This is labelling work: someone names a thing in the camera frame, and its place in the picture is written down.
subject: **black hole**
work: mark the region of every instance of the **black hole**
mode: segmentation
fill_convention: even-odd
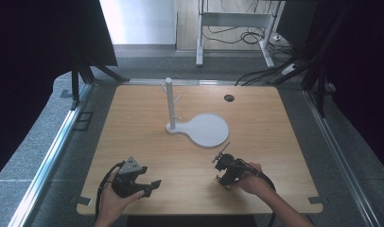
[[[232,95],[225,95],[224,100],[226,100],[228,102],[232,102],[235,100],[235,98]]]

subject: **hand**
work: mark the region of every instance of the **hand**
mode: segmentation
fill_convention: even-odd
[[[262,166],[260,164],[249,163],[249,165],[259,171],[262,171]],[[263,190],[271,189],[265,180],[256,177],[252,172],[249,171],[245,171],[242,174],[242,177],[233,183],[231,187],[240,187],[247,193],[254,194],[258,197],[260,197],[260,194],[263,192]]]
[[[145,194],[145,192],[142,190],[128,196],[127,198],[121,198],[117,196],[112,189],[112,181],[118,170],[119,168],[110,174],[110,178],[103,188],[100,200],[100,211],[95,223],[95,227],[110,226],[121,216],[122,212],[129,204],[139,200]]]

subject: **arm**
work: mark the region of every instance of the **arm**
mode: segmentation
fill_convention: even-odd
[[[144,191],[139,191],[127,198],[117,196],[112,189],[111,183],[117,172],[118,169],[113,171],[104,186],[101,194],[100,211],[95,222],[95,227],[107,227],[112,225],[130,203],[139,200],[145,194]]]
[[[250,165],[261,171],[260,164],[250,163]],[[307,218],[299,214],[274,190],[272,190],[266,181],[254,176],[252,173],[245,172],[242,178],[233,186],[241,187],[244,191],[260,198],[286,226],[313,226]]]

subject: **gray floor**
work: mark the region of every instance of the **gray floor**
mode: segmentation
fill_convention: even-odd
[[[131,57],[131,51],[128,53],[129,56],[124,54],[118,57],[119,66],[112,69],[132,79],[171,77],[229,81],[229,84],[234,84],[242,75],[266,68],[259,53],[208,53],[202,68],[195,66],[195,58],[188,52],[146,50],[145,56],[137,58]],[[91,124],[85,130],[84,123],[78,122],[72,130],[26,226],[93,226],[94,217],[77,213],[76,200],[118,86],[97,69],[93,71],[98,83],[92,87],[82,110],[83,113],[93,113]],[[263,85],[266,79],[255,85]],[[300,89],[301,80],[302,76],[298,76],[277,87],[320,194],[320,199],[314,202],[323,203],[320,214],[308,217],[318,226],[368,226]],[[0,226],[8,225],[68,113],[71,105],[70,88],[69,74],[56,80],[54,93],[44,112],[0,174]],[[336,108],[331,96],[326,97],[324,110],[325,120],[334,132],[340,150],[355,173],[364,195],[369,199],[380,226],[384,226],[384,167]],[[257,226],[267,225],[269,218],[269,215],[255,216]],[[126,226],[126,223],[127,217],[122,217],[114,226]]]

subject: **wooden tabletop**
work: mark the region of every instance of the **wooden tabletop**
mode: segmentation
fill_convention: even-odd
[[[323,206],[308,198],[318,192],[307,169],[281,98],[271,87],[174,86],[183,94],[175,113],[183,122],[197,114],[218,114],[227,122],[231,144],[224,151],[247,162],[260,163],[277,192],[298,212],[319,213]],[[235,97],[233,102],[224,96]],[[224,171],[212,161],[221,150],[196,146],[182,134],[170,135],[166,93],[161,86],[124,85],[117,88],[78,205],[81,214],[94,214],[96,191],[110,168],[130,156],[146,174],[137,183],[162,180],[150,198],[132,203],[130,215],[230,215],[270,213],[259,198],[241,189],[226,190],[216,180]]]

